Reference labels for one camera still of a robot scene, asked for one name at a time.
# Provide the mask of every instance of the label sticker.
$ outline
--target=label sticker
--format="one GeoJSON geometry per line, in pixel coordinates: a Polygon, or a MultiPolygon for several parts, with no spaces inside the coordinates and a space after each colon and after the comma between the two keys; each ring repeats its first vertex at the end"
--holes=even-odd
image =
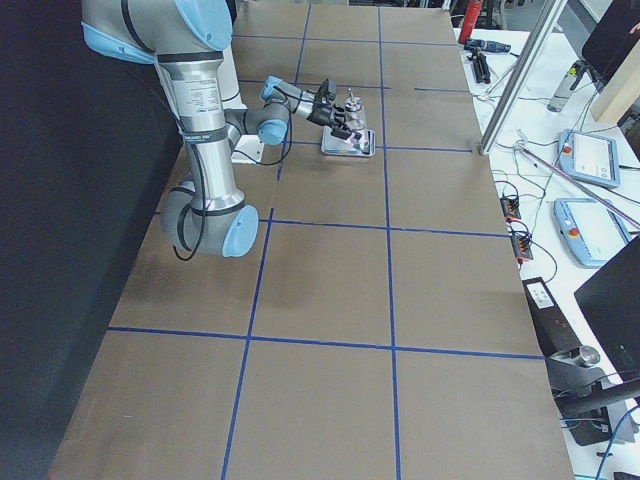
{"type": "Polygon", "coordinates": [[[218,80],[176,80],[173,82],[178,112],[182,117],[208,115],[222,111],[218,80]]]}
{"type": "Polygon", "coordinates": [[[530,283],[527,285],[527,288],[529,289],[529,293],[531,294],[533,301],[536,302],[538,308],[549,308],[555,305],[542,283],[530,283]]]}

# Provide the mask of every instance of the blue tape grid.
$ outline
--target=blue tape grid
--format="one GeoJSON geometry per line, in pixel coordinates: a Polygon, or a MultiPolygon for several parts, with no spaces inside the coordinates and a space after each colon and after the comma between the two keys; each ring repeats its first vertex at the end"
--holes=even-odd
{"type": "MultiPolygon", "coordinates": [[[[269,212],[269,220],[273,218],[273,208],[269,212]]],[[[264,245],[262,247],[262,258],[260,259],[260,268],[258,270],[258,279],[256,280],[256,291],[253,296],[253,304],[251,305],[251,317],[249,319],[249,327],[244,342],[244,353],[242,355],[242,364],[240,367],[240,376],[238,378],[238,386],[236,388],[236,396],[233,402],[233,413],[231,414],[231,424],[229,425],[229,435],[227,437],[227,448],[224,453],[224,463],[222,465],[221,480],[227,478],[227,470],[229,468],[229,459],[231,458],[231,446],[233,444],[233,434],[236,428],[236,419],[238,417],[238,408],[240,407],[240,396],[242,394],[242,383],[244,382],[244,374],[247,368],[247,360],[249,358],[249,346],[251,345],[251,334],[253,333],[253,322],[256,318],[256,310],[258,307],[258,299],[260,298],[260,287],[262,285],[262,274],[264,273],[264,264],[267,259],[267,249],[269,248],[269,237],[271,235],[271,222],[267,223],[267,233],[264,237],[264,245]]]]}
{"type": "Polygon", "coordinates": [[[398,42],[398,41],[382,41],[378,40],[350,40],[346,38],[315,38],[315,37],[307,37],[306,31],[302,37],[295,36],[274,36],[274,35],[238,35],[234,34],[233,38],[261,38],[265,40],[310,40],[313,42],[344,42],[344,43],[371,43],[375,45],[418,45],[418,46],[427,46],[427,47],[456,47],[460,48],[460,45],[457,43],[440,43],[440,42],[398,42]]]}
{"type": "MultiPolygon", "coordinates": [[[[312,340],[307,338],[286,338],[286,337],[268,337],[260,335],[238,335],[234,333],[219,332],[200,332],[194,330],[173,330],[163,328],[144,328],[144,327],[108,327],[110,332],[139,333],[149,335],[173,335],[177,337],[202,337],[202,338],[220,338],[223,340],[251,341],[262,343],[286,343],[292,345],[310,345],[319,347],[339,347],[353,348],[356,350],[384,350],[391,351],[394,348],[391,345],[380,345],[376,343],[353,343],[338,342],[331,340],[312,340]]],[[[506,353],[506,352],[481,352],[477,350],[456,350],[450,348],[429,348],[429,347],[410,347],[406,345],[396,345],[395,351],[409,353],[431,353],[434,355],[456,355],[463,357],[489,357],[489,358],[510,358],[518,360],[544,360],[542,355],[528,355],[525,353],[506,353]]]]}
{"type": "Polygon", "coordinates": [[[378,54],[380,56],[380,105],[382,108],[382,155],[384,166],[384,208],[387,233],[387,274],[389,277],[389,328],[391,330],[391,381],[393,388],[393,425],[396,448],[396,480],[402,480],[402,454],[400,449],[400,406],[398,399],[398,358],[396,354],[395,305],[393,297],[393,256],[391,252],[391,213],[389,208],[389,171],[387,162],[387,125],[384,103],[384,58],[382,54],[382,20],[378,14],[378,54]]]}
{"type": "MultiPolygon", "coordinates": [[[[378,21],[378,39],[373,41],[367,40],[337,40],[337,39],[318,39],[307,38],[307,29],[309,26],[309,18],[311,14],[312,5],[309,4],[307,9],[307,17],[305,19],[304,33],[301,38],[298,37],[270,37],[270,36],[251,36],[251,35],[235,35],[236,37],[250,37],[250,38],[272,38],[272,39],[290,39],[301,40],[300,54],[298,57],[298,64],[296,68],[296,74],[294,84],[298,84],[300,76],[300,67],[302,64],[302,57],[304,51],[304,45],[307,40],[314,41],[333,41],[333,42],[361,42],[361,43],[374,43],[378,45],[379,62],[380,62],[380,85],[379,86],[362,86],[362,85],[346,85],[352,88],[373,88],[379,89],[381,94],[381,108],[382,108],[382,145],[379,148],[383,152],[383,165],[384,165],[384,188],[385,188],[385,225],[352,225],[352,224],[336,224],[336,223],[316,223],[316,222],[303,222],[293,220],[277,220],[274,219],[274,209],[272,208],[269,213],[268,219],[260,219],[260,222],[267,224],[265,240],[262,249],[262,257],[260,260],[260,267],[258,270],[258,277],[256,280],[256,289],[254,293],[251,316],[249,320],[249,326],[246,335],[216,333],[216,332],[198,332],[198,331],[181,331],[170,329],[152,329],[152,328],[136,328],[125,326],[109,327],[109,331],[113,332],[131,332],[142,334],[156,334],[156,335],[178,335],[178,336],[191,336],[191,337],[206,337],[206,338],[219,338],[226,340],[235,340],[244,342],[244,352],[242,357],[242,363],[240,367],[240,374],[238,378],[238,384],[236,387],[236,394],[234,398],[234,405],[231,417],[231,423],[229,426],[229,432],[227,437],[227,445],[225,449],[224,463],[222,467],[221,480],[226,480],[229,468],[229,462],[231,459],[233,437],[235,433],[235,425],[240,406],[240,400],[242,396],[242,387],[244,382],[244,376],[249,359],[251,342],[270,342],[270,343],[285,343],[285,344],[301,344],[312,346],[324,346],[324,347],[340,347],[340,348],[355,348],[355,349],[373,349],[389,351],[391,354],[391,373],[392,373],[392,389],[393,389],[393,416],[394,416],[394,442],[395,442],[395,461],[396,461],[396,480],[402,480],[402,463],[401,463],[401,444],[400,444],[400,414],[399,414],[399,397],[398,397],[398,375],[397,375],[397,352],[410,352],[421,354],[440,354],[440,355],[462,355],[462,356],[475,356],[475,357],[492,357],[492,358],[505,358],[505,359],[523,359],[523,360],[543,360],[543,356],[539,355],[527,355],[516,353],[501,353],[501,352],[480,352],[480,351],[467,351],[467,350],[454,350],[454,349],[437,349],[437,348],[423,348],[402,346],[396,344],[396,331],[395,331],[395,305],[394,305],[394,289],[393,289],[393,256],[392,256],[392,236],[391,232],[422,232],[422,233],[434,233],[444,235],[471,235],[471,236],[483,236],[483,237],[498,237],[508,238],[507,234],[491,234],[482,232],[458,232],[448,230],[436,230],[436,229],[422,229],[422,228],[401,228],[392,227],[390,221],[390,197],[389,197],[389,175],[388,175],[388,150],[424,150],[424,151],[446,151],[446,152],[462,152],[471,153],[471,149],[455,149],[455,148],[416,148],[416,147],[403,147],[403,146],[387,146],[386,141],[386,115],[385,115],[385,90],[390,90],[389,87],[384,85],[383,78],[383,45],[384,44],[398,44],[398,45],[428,45],[428,46],[440,46],[440,47],[457,47],[457,44],[442,44],[442,43],[430,43],[430,42],[390,42],[382,41],[382,22],[380,9],[377,9],[377,21],[378,21]],[[389,285],[389,328],[390,328],[390,345],[377,345],[366,343],[349,343],[349,342],[337,342],[337,341],[319,341],[308,339],[295,339],[295,338],[280,338],[280,337],[266,337],[266,336],[253,336],[253,325],[255,321],[256,310],[258,301],[260,298],[260,289],[262,285],[262,277],[264,272],[264,266],[266,263],[266,256],[269,247],[269,239],[271,235],[271,228],[273,224],[282,225],[308,225],[308,226],[320,226],[320,227],[334,227],[334,228],[359,228],[359,229],[375,229],[384,230],[386,232],[387,240],[387,271],[388,271],[388,285],[389,285]]],[[[241,80],[246,83],[262,83],[261,80],[241,80]]],[[[428,88],[415,88],[416,91],[434,91],[434,92],[463,92],[459,90],[447,90],[447,89],[428,89],[428,88]]],[[[287,147],[287,141],[283,142],[282,152],[284,153],[287,147]]],[[[313,142],[291,142],[292,144],[309,144],[319,145],[319,143],[313,142]]],[[[279,165],[277,172],[277,179],[280,181],[282,175],[282,164],[279,165]]]]}

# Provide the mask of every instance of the white table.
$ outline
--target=white table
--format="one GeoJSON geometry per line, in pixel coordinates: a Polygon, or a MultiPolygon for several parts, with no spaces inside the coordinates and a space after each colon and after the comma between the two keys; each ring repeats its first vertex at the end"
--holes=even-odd
{"type": "MultiPolygon", "coordinates": [[[[510,44],[512,46],[511,51],[519,54],[527,36],[528,32],[475,30],[472,38],[495,40],[510,44]]],[[[474,96],[479,96],[490,85],[475,83],[471,62],[467,59],[470,54],[461,49],[461,55],[469,89],[474,96]]],[[[486,54],[486,56],[491,69],[492,82],[502,77],[516,61],[516,57],[509,54],[486,54]]],[[[550,35],[527,79],[525,87],[520,93],[521,100],[516,103],[506,127],[498,136],[498,143],[510,147],[521,138],[522,133],[530,141],[546,144],[557,140],[560,132],[567,128],[580,129],[582,127],[582,131],[585,132],[607,129],[598,134],[616,140],[620,164],[638,167],[638,160],[620,130],[613,124],[595,122],[588,109],[585,110],[585,105],[589,103],[595,92],[595,87],[590,84],[591,79],[588,75],[585,75],[580,84],[580,87],[584,88],[579,87],[562,112],[553,113],[547,110],[548,99],[553,95],[567,69],[576,59],[575,52],[563,34],[553,33],[550,35]],[[584,116],[584,122],[582,120],[578,121],[579,118],[582,118],[581,116],[584,116]]],[[[508,77],[495,87],[491,92],[490,96],[492,98],[489,101],[482,101],[477,97],[474,99],[476,115],[482,131],[486,128],[507,81],[508,77]]],[[[529,143],[527,147],[547,162],[553,163],[557,155],[558,144],[538,146],[529,143]]],[[[544,166],[535,166],[531,160],[521,154],[517,154],[516,164],[513,151],[500,146],[495,146],[492,149],[489,158],[496,181],[508,180],[518,188],[520,195],[539,196],[542,193],[539,188],[529,183],[526,179],[544,186],[550,173],[544,166]]],[[[615,191],[640,200],[640,172],[623,170],[621,171],[621,178],[622,184],[615,191]]],[[[506,188],[505,194],[513,192],[509,186],[505,187],[504,184],[497,184],[499,193],[502,193],[503,188],[506,188]]],[[[592,188],[599,196],[611,199],[618,208],[628,213],[632,218],[640,219],[639,206],[611,194],[604,188],[592,185],[589,188],[592,188]]],[[[552,218],[553,201],[560,197],[584,198],[586,196],[573,185],[554,175],[549,181],[541,206],[540,200],[536,200],[533,197],[524,197],[521,198],[520,211],[523,221],[529,228],[534,228],[535,223],[534,240],[549,250],[557,261],[557,273],[553,280],[547,284],[551,293],[582,343],[594,346],[602,352],[602,348],[587,325],[573,296],[575,290],[590,278],[596,270],[580,267],[571,257],[564,241],[560,238],[552,218]],[[536,211],[538,211],[537,221],[535,220],[536,211]]],[[[554,272],[552,259],[535,246],[533,247],[533,254],[534,260],[523,264],[520,270],[521,278],[524,280],[540,276],[545,280],[549,279],[554,272]]],[[[599,367],[605,373],[615,371],[606,357],[600,362],[599,367]]],[[[615,383],[620,381],[617,376],[610,378],[615,383]]],[[[628,402],[629,407],[633,405],[635,403],[628,402]]],[[[640,421],[638,412],[634,414],[634,419],[636,422],[640,421]]],[[[574,472],[577,475],[593,477],[600,462],[600,457],[596,456],[596,453],[604,451],[606,443],[580,447],[575,443],[568,431],[564,433],[574,472]]],[[[614,445],[612,453],[613,456],[607,459],[601,477],[612,479],[614,471],[640,475],[640,435],[636,435],[636,443],[614,445]]]]}

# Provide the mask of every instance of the blue tape line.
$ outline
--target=blue tape line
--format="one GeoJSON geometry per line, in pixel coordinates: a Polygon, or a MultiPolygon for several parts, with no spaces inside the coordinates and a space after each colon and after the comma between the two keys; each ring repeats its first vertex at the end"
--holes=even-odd
{"type": "Polygon", "coordinates": [[[316,345],[326,347],[342,347],[342,348],[356,348],[364,350],[396,350],[401,352],[411,353],[432,353],[438,355],[460,355],[460,356],[474,356],[474,357],[493,357],[493,358],[516,358],[523,360],[543,360],[543,356],[528,355],[523,353],[500,353],[500,352],[479,352],[473,350],[453,350],[442,348],[428,348],[428,347],[411,347],[396,345],[395,348],[391,345],[380,345],[375,343],[351,343],[351,342],[339,342],[332,340],[312,340],[305,338],[284,338],[284,337],[268,337],[268,336],[251,336],[237,335],[232,333],[217,333],[217,332],[198,332],[193,330],[169,330],[161,328],[139,328],[139,327],[108,327],[108,331],[111,332],[126,332],[126,333],[144,333],[151,335],[175,335],[184,337],[206,337],[206,338],[220,338],[223,340],[241,340],[252,342],[264,342],[264,343],[290,343],[297,345],[316,345]]]}
{"type": "MultiPolygon", "coordinates": [[[[310,86],[317,86],[317,83],[305,83],[305,82],[299,82],[298,86],[300,85],[310,85],[310,86]]],[[[391,87],[380,87],[380,86],[375,86],[375,85],[352,85],[350,83],[338,83],[336,84],[336,86],[341,87],[341,88],[369,88],[369,89],[374,89],[374,90],[380,90],[381,88],[384,88],[385,90],[391,90],[391,87]]]]}
{"type": "Polygon", "coordinates": [[[262,274],[264,273],[264,265],[267,258],[267,250],[269,247],[269,237],[271,235],[271,220],[273,219],[273,208],[269,212],[269,223],[267,224],[267,233],[264,237],[264,245],[262,247],[262,258],[260,259],[260,268],[258,269],[258,278],[256,280],[256,290],[253,296],[253,304],[251,306],[251,318],[249,319],[249,328],[244,344],[244,353],[242,355],[242,365],[240,367],[240,376],[238,378],[238,387],[236,389],[236,397],[233,402],[233,413],[231,414],[231,424],[229,425],[229,436],[227,438],[227,448],[224,454],[224,463],[222,465],[221,480],[227,478],[227,470],[229,468],[229,459],[231,457],[231,445],[233,444],[233,434],[236,427],[236,419],[238,416],[238,408],[240,406],[240,396],[242,395],[242,384],[244,382],[244,374],[247,368],[247,360],[249,358],[249,345],[251,344],[251,333],[253,332],[253,323],[258,308],[258,300],[260,298],[260,286],[262,285],[262,274]]]}
{"type": "Polygon", "coordinates": [[[416,87],[416,88],[414,88],[414,90],[416,92],[442,92],[442,93],[468,93],[468,94],[471,94],[471,92],[469,92],[469,90],[454,90],[454,89],[450,89],[450,88],[421,88],[421,87],[416,87]]]}
{"type": "Polygon", "coordinates": [[[584,478],[584,479],[587,479],[587,480],[607,480],[604,477],[598,477],[596,479],[596,477],[594,477],[592,475],[577,475],[577,474],[574,474],[573,476],[576,477],[576,478],[584,478]]]}
{"type": "Polygon", "coordinates": [[[242,35],[242,34],[233,34],[233,38],[261,38],[267,40],[302,40],[300,37],[288,37],[281,36],[277,37],[275,35],[242,35]]]}
{"type": "Polygon", "coordinates": [[[280,338],[280,337],[251,337],[252,341],[256,342],[268,342],[268,343],[289,343],[295,345],[317,345],[322,347],[342,347],[342,348],[357,348],[364,350],[391,350],[388,345],[377,345],[373,343],[350,343],[350,342],[337,342],[330,340],[309,340],[304,338],[280,338]]]}
{"type": "Polygon", "coordinates": [[[458,232],[455,230],[434,230],[430,228],[403,228],[403,227],[390,227],[394,232],[410,232],[410,233],[435,233],[439,235],[465,235],[472,237],[494,237],[494,238],[509,238],[508,233],[485,233],[485,232],[458,232]]]}
{"type": "Polygon", "coordinates": [[[459,152],[459,153],[473,153],[470,148],[444,148],[444,147],[387,147],[387,150],[416,150],[426,152],[459,152]]]}
{"type": "Polygon", "coordinates": [[[357,228],[357,229],[365,229],[365,230],[386,230],[386,227],[376,226],[376,225],[356,225],[356,224],[348,224],[348,223],[321,223],[321,222],[305,222],[298,220],[276,220],[274,219],[272,223],[279,223],[282,225],[305,225],[309,227],[334,227],[334,228],[357,228]]]}
{"type": "Polygon", "coordinates": [[[473,350],[450,350],[444,348],[403,347],[395,348],[399,352],[436,353],[439,355],[458,355],[466,357],[517,358],[520,360],[544,360],[542,355],[525,353],[477,352],[473,350]]]}
{"type": "Polygon", "coordinates": [[[302,65],[302,53],[304,52],[304,44],[307,40],[307,29],[309,28],[309,17],[311,16],[311,2],[309,2],[309,7],[307,8],[307,18],[304,22],[304,32],[302,32],[302,45],[300,45],[300,56],[298,57],[298,68],[296,68],[296,77],[294,83],[298,83],[298,79],[300,77],[300,66],[302,65]]]}
{"type": "Polygon", "coordinates": [[[437,235],[462,235],[473,237],[493,237],[493,238],[509,238],[507,233],[486,233],[486,232],[459,232],[456,230],[437,230],[432,228],[404,228],[404,227],[387,227],[381,225],[358,225],[349,223],[323,223],[323,222],[307,222],[303,220],[284,220],[273,219],[271,223],[279,223],[282,225],[304,225],[309,227],[333,227],[333,228],[355,228],[365,230],[389,230],[391,232],[408,232],[408,233],[433,233],[437,235]]]}
{"type": "Polygon", "coordinates": [[[176,335],[182,337],[224,338],[225,340],[246,340],[244,335],[232,333],[198,332],[193,330],[168,330],[162,328],[108,327],[110,332],[150,333],[155,335],[176,335]]]}
{"type": "Polygon", "coordinates": [[[387,233],[387,275],[389,280],[389,329],[391,336],[391,379],[393,389],[393,427],[394,442],[396,451],[396,480],[402,480],[402,455],[400,451],[400,406],[398,399],[398,359],[396,355],[396,326],[395,308],[393,297],[393,258],[391,248],[391,209],[389,206],[389,171],[387,162],[387,126],[385,115],[384,98],[384,72],[382,55],[382,20],[380,9],[378,15],[378,54],[380,59],[380,106],[382,111],[382,156],[384,166],[384,207],[385,207],[385,229],[387,233]]]}
{"type": "Polygon", "coordinates": [[[322,145],[321,142],[304,142],[304,141],[298,141],[296,140],[295,142],[291,142],[294,145],[312,145],[314,147],[319,147],[320,145],[322,145]]]}
{"type": "Polygon", "coordinates": [[[276,36],[276,35],[245,35],[233,34],[233,38],[261,38],[271,40],[312,40],[314,42],[344,42],[344,43],[372,43],[382,45],[423,45],[431,47],[459,47],[457,43],[438,43],[438,42],[398,42],[398,41],[381,41],[381,40],[355,40],[348,38],[315,38],[306,37],[306,30],[302,37],[276,36]]]}
{"type": "Polygon", "coordinates": [[[457,43],[438,43],[438,42],[399,42],[399,41],[386,41],[381,42],[383,45],[426,45],[429,47],[460,47],[457,43]]]}

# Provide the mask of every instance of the blue joint cap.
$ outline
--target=blue joint cap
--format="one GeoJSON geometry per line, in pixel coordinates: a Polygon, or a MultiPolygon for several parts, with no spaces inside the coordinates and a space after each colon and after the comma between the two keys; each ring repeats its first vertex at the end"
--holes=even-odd
{"type": "Polygon", "coordinates": [[[155,58],[153,54],[147,53],[111,35],[107,35],[87,23],[82,22],[81,24],[84,33],[84,42],[94,52],[98,52],[100,55],[106,57],[124,60],[125,62],[142,63],[145,65],[153,63],[155,58]]]}
{"type": "Polygon", "coordinates": [[[267,79],[264,81],[264,87],[262,88],[262,93],[260,94],[260,98],[262,98],[263,102],[266,102],[271,94],[273,93],[273,87],[277,87],[282,83],[282,79],[278,77],[273,77],[269,75],[267,79]]]}
{"type": "Polygon", "coordinates": [[[279,145],[287,135],[287,124],[278,118],[262,122],[258,127],[258,138],[267,145],[279,145]]]}
{"type": "Polygon", "coordinates": [[[258,235],[258,211],[253,205],[245,205],[233,219],[222,242],[223,257],[246,255],[258,235]]]}
{"type": "Polygon", "coordinates": [[[231,14],[225,0],[175,0],[184,23],[213,50],[231,45],[231,14]]]}

